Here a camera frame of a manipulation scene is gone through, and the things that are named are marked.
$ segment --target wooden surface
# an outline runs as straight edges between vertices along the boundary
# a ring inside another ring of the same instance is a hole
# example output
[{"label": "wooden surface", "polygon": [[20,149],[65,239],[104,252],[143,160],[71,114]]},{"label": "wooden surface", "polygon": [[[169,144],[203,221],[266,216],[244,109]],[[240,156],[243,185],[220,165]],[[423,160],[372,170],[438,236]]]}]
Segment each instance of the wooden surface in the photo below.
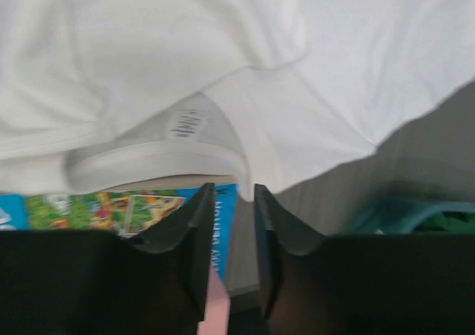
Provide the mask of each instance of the wooden surface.
[{"label": "wooden surface", "polygon": [[[475,201],[475,84],[408,123],[364,160],[341,165],[278,195],[290,212],[324,234],[382,195]],[[232,295],[258,288],[252,205],[239,201],[228,255]]]}]

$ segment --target white cloth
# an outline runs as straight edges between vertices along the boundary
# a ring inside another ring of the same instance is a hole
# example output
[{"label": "white cloth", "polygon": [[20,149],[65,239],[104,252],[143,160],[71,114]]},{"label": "white cloth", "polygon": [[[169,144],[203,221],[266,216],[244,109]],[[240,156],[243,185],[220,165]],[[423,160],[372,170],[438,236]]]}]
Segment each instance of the white cloth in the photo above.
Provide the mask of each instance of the white cloth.
[{"label": "white cloth", "polygon": [[[180,10],[177,31],[168,19],[151,27],[155,5],[141,0],[128,1],[139,9],[125,19],[114,4],[73,1],[86,9],[70,38],[46,39],[52,26],[26,15],[5,60],[14,69],[0,95],[0,189],[92,192],[190,173],[234,174],[247,199],[254,183],[280,192],[374,153],[475,75],[475,0],[303,0],[311,52],[274,71],[235,70],[301,53],[298,0],[192,0],[213,24],[172,2],[160,12]],[[81,48],[60,59],[68,44]],[[4,100],[12,91],[20,98]]]}]

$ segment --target green item in basket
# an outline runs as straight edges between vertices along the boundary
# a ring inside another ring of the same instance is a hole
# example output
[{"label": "green item in basket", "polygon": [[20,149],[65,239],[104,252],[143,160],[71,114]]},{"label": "green item in basket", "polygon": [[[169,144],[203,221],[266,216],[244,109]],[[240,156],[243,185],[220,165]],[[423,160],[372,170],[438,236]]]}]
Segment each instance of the green item in basket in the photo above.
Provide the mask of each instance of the green item in basket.
[{"label": "green item in basket", "polygon": [[475,214],[468,212],[439,212],[416,227],[414,233],[475,234]]}]

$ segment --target white t-shirt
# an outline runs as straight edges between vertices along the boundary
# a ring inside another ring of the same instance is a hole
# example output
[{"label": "white t-shirt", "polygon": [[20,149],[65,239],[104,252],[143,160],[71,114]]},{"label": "white t-shirt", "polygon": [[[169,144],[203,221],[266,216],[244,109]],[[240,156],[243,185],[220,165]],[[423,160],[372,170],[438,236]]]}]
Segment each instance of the white t-shirt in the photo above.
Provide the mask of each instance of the white t-shirt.
[{"label": "white t-shirt", "polygon": [[[7,191],[233,174],[247,199],[254,183],[280,192],[372,154],[475,74],[475,0],[303,0],[303,16],[300,0],[47,1],[69,23],[30,3],[5,60]],[[304,58],[237,71],[297,58],[305,22]]]}]

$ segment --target gray floor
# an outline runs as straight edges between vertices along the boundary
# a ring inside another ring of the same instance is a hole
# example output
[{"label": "gray floor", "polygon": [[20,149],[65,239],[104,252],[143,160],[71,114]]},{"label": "gray floor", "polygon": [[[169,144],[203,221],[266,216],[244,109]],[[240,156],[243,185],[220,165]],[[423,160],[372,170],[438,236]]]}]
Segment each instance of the gray floor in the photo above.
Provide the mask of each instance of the gray floor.
[{"label": "gray floor", "polygon": [[[290,212],[319,232],[342,230],[381,195],[475,201],[475,84],[433,113],[402,127],[378,152],[341,165],[278,196]],[[238,203],[226,286],[232,295],[258,288],[252,205]]]}]

